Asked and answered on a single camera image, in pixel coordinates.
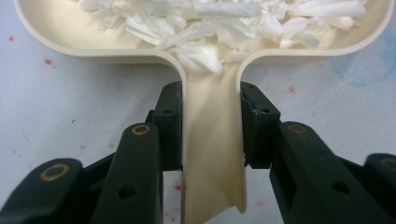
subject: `metal grommet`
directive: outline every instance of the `metal grommet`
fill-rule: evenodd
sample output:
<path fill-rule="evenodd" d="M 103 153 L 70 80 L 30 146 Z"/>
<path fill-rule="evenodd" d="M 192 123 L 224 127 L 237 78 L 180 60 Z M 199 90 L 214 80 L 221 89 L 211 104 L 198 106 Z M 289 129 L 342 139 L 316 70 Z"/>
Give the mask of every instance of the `metal grommet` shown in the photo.
<path fill-rule="evenodd" d="M 141 124 L 137 125 L 136 127 L 132 128 L 132 133 L 135 135 L 142 135 L 149 132 L 149 126 Z"/>
<path fill-rule="evenodd" d="M 49 168 L 44 170 L 40 178 L 43 181 L 52 181 L 59 179 L 60 177 L 66 175 L 70 170 L 70 166 L 64 164 L 64 163 L 58 163 L 55 165 L 51 165 Z"/>
<path fill-rule="evenodd" d="M 288 130 L 293 133 L 306 133 L 306 128 L 298 124 L 289 125 Z"/>
<path fill-rule="evenodd" d="M 381 160 L 381 164 L 389 168 L 391 171 L 396 172 L 396 160 L 393 158 L 385 158 Z"/>

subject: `white surface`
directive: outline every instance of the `white surface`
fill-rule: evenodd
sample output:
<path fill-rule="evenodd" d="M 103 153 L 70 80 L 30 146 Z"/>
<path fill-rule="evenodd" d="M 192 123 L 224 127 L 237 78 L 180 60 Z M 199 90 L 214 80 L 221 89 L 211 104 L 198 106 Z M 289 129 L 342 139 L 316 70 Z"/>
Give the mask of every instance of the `white surface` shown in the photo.
<path fill-rule="evenodd" d="M 143 121 L 162 86 L 179 80 L 163 65 L 88 63 L 47 49 L 25 32 L 11 1 L 0 6 L 0 21 L 0 205 L 42 162 L 89 165 L 114 152 L 123 129 Z M 310 125 L 341 157 L 362 164 L 373 152 L 396 154 L 395 16 L 357 53 L 251 65 L 243 79 L 272 100 L 283 121 Z M 282 223 L 267 176 L 247 168 L 247 212 L 233 208 L 211 223 Z M 165 178 L 164 221 L 178 223 L 179 174 Z"/>

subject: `white plastic flake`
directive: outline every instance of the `white plastic flake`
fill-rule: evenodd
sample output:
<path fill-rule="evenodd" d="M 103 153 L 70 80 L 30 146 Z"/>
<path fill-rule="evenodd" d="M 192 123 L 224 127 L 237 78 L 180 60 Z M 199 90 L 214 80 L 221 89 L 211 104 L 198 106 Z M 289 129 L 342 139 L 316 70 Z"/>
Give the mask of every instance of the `white plastic flake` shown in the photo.
<path fill-rule="evenodd" d="M 336 30 L 350 31 L 356 18 L 365 14 L 367 1 L 81 0 L 80 4 L 101 20 L 102 29 L 123 18 L 128 32 L 156 49 L 176 53 L 186 70 L 220 74 L 222 62 L 242 61 L 262 42 L 281 49 L 327 48 Z M 125 2 L 134 7 L 120 7 Z M 226 48 L 224 53 L 218 53 L 218 45 Z"/>

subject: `red speck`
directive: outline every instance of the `red speck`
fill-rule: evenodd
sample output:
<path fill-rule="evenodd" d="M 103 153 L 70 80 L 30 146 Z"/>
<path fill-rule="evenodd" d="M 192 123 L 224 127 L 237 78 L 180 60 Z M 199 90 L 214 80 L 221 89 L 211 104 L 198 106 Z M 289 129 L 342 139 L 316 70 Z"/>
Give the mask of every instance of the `red speck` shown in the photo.
<path fill-rule="evenodd" d="M 289 87 L 289 91 L 290 91 L 291 93 L 296 93 L 296 90 L 295 90 L 294 87 L 292 87 L 292 86 Z"/>
<path fill-rule="evenodd" d="M 175 217 L 175 216 L 170 216 L 170 218 L 171 218 L 171 221 L 176 221 L 177 220 L 177 217 Z"/>
<path fill-rule="evenodd" d="M 174 185 L 174 189 L 177 190 L 177 191 L 180 191 L 181 190 L 181 183 L 177 181 L 175 183 L 175 185 Z"/>
<path fill-rule="evenodd" d="M 259 200 L 257 202 L 257 206 L 259 206 L 259 207 L 264 207 L 264 205 L 265 205 L 265 202 L 263 200 Z"/>
<path fill-rule="evenodd" d="M 53 60 L 51 59 L 46 59 L 44 62 L 46 62 L 47 65 L 53 65 Z"/>

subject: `cream plastic tray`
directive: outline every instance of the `cream plastic tray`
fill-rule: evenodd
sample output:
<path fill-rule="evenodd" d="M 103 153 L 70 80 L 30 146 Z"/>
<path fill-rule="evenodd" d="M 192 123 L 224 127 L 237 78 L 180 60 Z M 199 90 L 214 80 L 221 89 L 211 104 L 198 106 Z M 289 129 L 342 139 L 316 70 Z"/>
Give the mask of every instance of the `cream plastic tray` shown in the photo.
<path fill-rule="evenodd" d="M 43 45 L 101 63 L 164 63 L 183 82 L 182 221 L 203 223 L 231 206 L 246 209 L 240 77 L 250 63 L 306 63 L 348 54 L 373 42 L 387 26 L 393 0 L 371 0 L 361 26 L 339 32 L 328 49 L 260 49 L 221 76 L 186 74 L 176 58 L 124 31 L 102 32 L 70 0 L 14 0 L 22 24 Z"/>

